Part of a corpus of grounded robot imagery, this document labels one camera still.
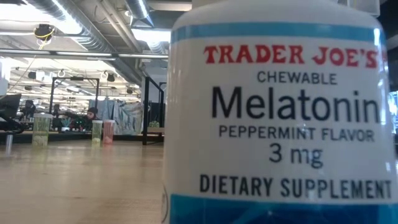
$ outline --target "ceiling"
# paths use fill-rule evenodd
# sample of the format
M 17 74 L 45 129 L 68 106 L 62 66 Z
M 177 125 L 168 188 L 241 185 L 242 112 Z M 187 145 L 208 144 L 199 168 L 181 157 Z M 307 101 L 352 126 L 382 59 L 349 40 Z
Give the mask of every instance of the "ceiling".
M 7 2 L 23 3 L 32 1 L 39 0 Z M 74 8 L 71 8 L 73 9 L 72 13 L 75 13 L 80 19 L 86 19 L 86 22 L 89 23 L 90 32 L 99 36 L 99 39 L 103 38 L 106 44 L 109 45 L 107 48 L 108 51 L 142 52 L 145 54 L 156 54 L 154 49 L 150 48 L 147 44 L 150 37 L 157 38 L 158 43 L 164 48 L 164 53 L 167 54 L 170 29 L 178 17 L 192 8 L 192 2 L 189 0 L 147 0 L 149 15 L 156 31 L 153 32 L 152 30 L 149 32 L 150 27 L 143 20 L 135 21 L 133 30 L 130 29 L 130 13 L 127 13 L 128 9 L 125 0 L 58 0 L 58 2 L 71 2 L 74 5 Z M 398 13 L 396 13 L 398 1 L 380 0 L 380 3 L 381 15 L 378 17 L 378 20 L 383 25 L 387 37 L 391 86 L 393 89 L 398 90 Z M 79 37 L 82 37 L 82 34 L 73 30 L 72 25 L 56 20 L 53 14 L 44 13 L 34 6 L 23 4 L 20 6 L 17 4 L 0 5 L 0 48 L 39 49 L 42 42 L 38 41 L 33 35 L 33 30 L 39 24 L 51 24 L 57 28 L 54 36 L 51 38 L 51 42 L 43 46 L 44 50 L 86 51 L 86 48 L 78 41 Z M 124 28 L 128 28 L 129 35 L 123 29 L 123 26 Z M 127 88 L 133 87 L 134 93 L 127 95 L 130 96 L 129 100 L 131 101 L 139 100 L 141 97 L 139 86 L 141 86 L 141 80 L 145 75 L 150 75 L 157 79 L 164 77 L 165 80 L 167 74 L 167 61 L 161 59 L 123 59 L 120 63 L 127 67 L 119 69 L 119 67 L 114 66 L 115 63 L 93 59 L 65 60 L 36 58 L 28 71 L 25 72 L 31 62 L 32 58 L 10 59 L 10 63 L 12 64 L 10 82 L 13 84 L 17 83 L 13 87 L 12 92 L 21 92 L 25 96 L 28 93 L 41 94 L 43 101 L 46 101 L 45 98 L 49 94 L 49 87 L 47 85 L 51 83 L 29 79 L 27 77 L 29 71 L 58 75 L 62 70 L 65 72 L 66 77 L 78 75 L 86 78 L 100 78 L 100 85 L 102 87 L 100 91 L 101 96 L 114 95 L 125 97 Z M 106 75 L 104 75 L 105 71 L 106 73 L 115 74 L 115 82 L 107 82 Z M 68 84 L 79 86 L 92 85 L 88 81 L 85 81 L 83 84 L 69 81 Z M 32 85 L 32 91 L 25 91 L 24 85 Z M 79 95 L 84 95 L 79 96 L 79 98 L 82 98 L 82 103 L 86 102 L 86 98 L 92 93 L 95 93 L 94 88 L 81 89 L 85 90 L 79 92 Z M 66 86 L 59 86 L 55 90 L 55 93 L 58 95 L 71 95 L 70 91 L 66 90 Z

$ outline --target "black frame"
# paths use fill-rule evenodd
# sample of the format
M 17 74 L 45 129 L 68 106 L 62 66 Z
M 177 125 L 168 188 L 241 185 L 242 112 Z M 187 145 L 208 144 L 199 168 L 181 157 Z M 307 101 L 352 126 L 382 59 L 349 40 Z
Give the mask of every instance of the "black frame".
M 144 120 L 142 130 L 142 145 L 146 146 L 148 144 L 148 124 L 149 124 L 149 115 L 148 115 L 148 105 L 149 105 L 149 82 L 154 84 L 154 86 L 159 90 L 160 93 L 160 118 L 159 118 L 159 127 L 164 128 L 164 91 L 156 84 L 156 82 L 150 77 L 145 77 L 145 93 L 144 93 Z
M 71 80 L 71 81 L 83 81 L 83 80 L 96 80 L 97 81 L 97 87 L 96 87 L 96 92 L 95 92 L 95 108 L 97 108 L 98 105 L 98 94 L 100 92 L 100 79 L 99 78 L 84 78 L 84 77 L 53 77 L 52 78 L 52 84 L 51 84 L 51 96 L 50 96 L 50 108 L 49 108 L 49 113 L 52 114 L 52 104 L 54 100 L 54 90 L 56 87 L 55 86 L 55 81 L 57 80 Z

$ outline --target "bottle label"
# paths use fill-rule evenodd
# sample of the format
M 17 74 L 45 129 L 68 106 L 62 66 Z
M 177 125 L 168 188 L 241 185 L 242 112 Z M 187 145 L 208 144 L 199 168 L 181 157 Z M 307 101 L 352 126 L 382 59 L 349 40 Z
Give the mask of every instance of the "bottle label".
M 172 32 L 164 223 L 397 223 L 382 30 Z

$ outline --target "black pole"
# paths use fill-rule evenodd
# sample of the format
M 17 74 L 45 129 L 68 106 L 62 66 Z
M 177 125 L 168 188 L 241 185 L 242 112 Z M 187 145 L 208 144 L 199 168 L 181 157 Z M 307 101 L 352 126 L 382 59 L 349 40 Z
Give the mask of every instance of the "black pole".
M 160 113 L 160 118 L 159 118 L 159 126 L 161 127 L 161 128 L 164 128 L 164 92 L 163 91 L 161 91 L 160 92 L 160 111 L 159 111 L 159 113 Z
M 52 102 L 54 100 L 54 89 L 55 89 L 55 81 L 56 80 L 57 80 L 56 77 L 52 78 L 49 114 L 52 114 Z
M 142 135 L 142 145 L 147 145 L 148 137 L 148 104 L 149 104 L 149 77 L 145 77 L 145 93 L 144 93 L 144 130 Z
M 97 108 L 97 105 L 98 105 L 98 94 L 100 92 L 100 79 L 97 78 L 96 80 L 97 80 L 97 89 L 95 91 L 95 108 Z

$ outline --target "glass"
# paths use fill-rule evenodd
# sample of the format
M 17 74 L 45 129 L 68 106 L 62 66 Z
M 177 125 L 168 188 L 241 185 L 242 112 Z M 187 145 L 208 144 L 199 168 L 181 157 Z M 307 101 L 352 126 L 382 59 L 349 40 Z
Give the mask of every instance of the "glass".
M 34 114 L 32 145 L 45 147 L 49 142 L 51 114 Z
M 102 121 L 93 121 L 93 130 L 92 130 L 92 142 L 93 144 L 101 143 L 101 135 L 102 135 Z
M 104 120 L 104 144 L 113 143 L 114 120 Z

